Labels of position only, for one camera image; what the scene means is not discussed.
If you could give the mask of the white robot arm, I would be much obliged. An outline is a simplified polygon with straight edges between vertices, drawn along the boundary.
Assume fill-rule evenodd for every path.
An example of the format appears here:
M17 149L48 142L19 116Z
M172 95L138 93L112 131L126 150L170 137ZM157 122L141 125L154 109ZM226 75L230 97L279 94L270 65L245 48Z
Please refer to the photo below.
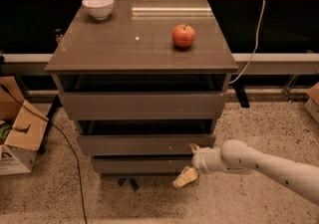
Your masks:
M201 174L215 171L245 174L258 171L301 197L319 205L319 167L262 153L247 143L229 139L221 147L199 147L190 144L193 157L174 180L173 186L183 187Z

